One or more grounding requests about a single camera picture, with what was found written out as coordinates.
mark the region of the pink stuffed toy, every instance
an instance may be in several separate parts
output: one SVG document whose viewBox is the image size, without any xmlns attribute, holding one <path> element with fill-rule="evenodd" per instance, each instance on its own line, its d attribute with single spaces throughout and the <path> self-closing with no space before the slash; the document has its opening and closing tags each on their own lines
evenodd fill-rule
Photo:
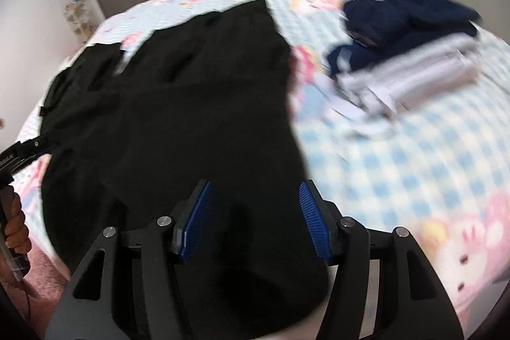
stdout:
<svg viewBox="0 0 510 340">
<path fill-rule="evenodd" d="M 428 219 L 415 235 L 460 315 L 508 267 L 510 198 L 491 197 L 484 218 Z"/>
</svg>

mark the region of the metal screw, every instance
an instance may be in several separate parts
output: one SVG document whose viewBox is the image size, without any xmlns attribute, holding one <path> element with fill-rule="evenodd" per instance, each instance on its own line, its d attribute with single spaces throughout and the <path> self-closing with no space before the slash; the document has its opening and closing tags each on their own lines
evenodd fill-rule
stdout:
<svg viewBox="0 0 510 340">
<path fill-rule="evenodd" d="M 117 230 L 113 226 L 103 229 L 103 236 L 109 238 L 117 233 Z"/>
<path fill-rule="evenodd" d="M 172 223 L 172 218 L 170 218 L 170 217 L 160 217 L 157 220 L 157 224 L 159 226 L 167 226 L 167 225 L 170 225 L 171 223 Z"/>
<path fill-rule="evenodd" d="M 340 223 L 345 226 L 346 228 L 350 228 L 351 226 L 354 226 L 354 224 L 356 223 L 355 220 L 351 217 L 343 217 L 341 220 L 340 220 Z"/>
<path fill-rule="evenodd" d="M 409 236 L 409 231 L 407 229 L 405 229 L 404 227 L 402 226 L 399 226 L 396 230 L 395 230 L 395 233 L 401 237 L 401 238 L 405 238 L 406 236 Z"/>
</svg>

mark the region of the gray folded garment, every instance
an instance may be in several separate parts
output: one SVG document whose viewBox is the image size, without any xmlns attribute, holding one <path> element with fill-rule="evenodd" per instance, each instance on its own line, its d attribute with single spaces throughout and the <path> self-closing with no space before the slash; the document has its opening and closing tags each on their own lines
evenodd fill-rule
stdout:
<svg viewBox="0 0 510 340">
<path fill-rule="evenodd" d="M 448 35 L 371 69 L 337 75 L 352 103 L 369 115 L 396 115 L 429 97 L 476 80 L 479 42 L 463 33 Z"/>
</svg>

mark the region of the bedsheet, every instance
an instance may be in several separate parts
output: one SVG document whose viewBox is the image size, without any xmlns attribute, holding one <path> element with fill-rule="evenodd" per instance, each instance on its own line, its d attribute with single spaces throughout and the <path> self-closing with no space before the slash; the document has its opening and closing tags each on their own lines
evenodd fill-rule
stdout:
<svg viewBox="0 0 510 340">
<path fill-rule="evenodd" d="M 246 1 L 150 0 L 104 21 L 88 44 L 121 41 L 127 65 L 154 30 Z M 390 137 L 356 136 L 348 121 L 330 117 L 316 86 L 316 75 L 327 70 L 323 55 L 350 39 L 341 19 L 345 1 L 267 0 L 293 50 L 292 125 L 309 176 L 324 199 L 366 227 L 409 228 L 466 323 L 470 303 L 510 259 L 510 47 L 481 29 L 476 84 L 402 114 Z M 38 134 L 37 112 L 19 140 Z M 41 214 L 45 166 L 42 158 L 19 173 L 15 188 L 32 238 L 58 260 Z"/>
</svg>

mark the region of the folded navy garment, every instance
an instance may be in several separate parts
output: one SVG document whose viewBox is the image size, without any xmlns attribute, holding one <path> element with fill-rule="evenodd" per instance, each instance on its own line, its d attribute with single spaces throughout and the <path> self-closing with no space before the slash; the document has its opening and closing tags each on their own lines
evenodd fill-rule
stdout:
<svg viewBox="0 0 510 340">
<path fill-rule="evenodd" d="M 370 48 L 392 43 L 410 28 L 439 29 L 480 18 L 450 0 L 352 0 L 343 9 L 349 35 Z"/>
<path fill-rule="evenodd" d="M 413 48 L 433 40 L 438 40 L 452 33 L 466 33 L 470 36 L 476 36 L 478 30 L 470 22 L 451 24 L 439 29 L 410 27 L 406 33 L 382 48 L 366 48 L 357 42 L 354 42 L 352 45 L 340 45 L 327 56 L 327 61 L 330 63 L 331 76 L 333 77 L 337 73 L 344 71 L 338 66 L 339 56 L 348 63 L 349 68 L 346 70 L 358 71 L 358 69 L 385 61 L 388 58 L 403 54 Z"/>
</svg>

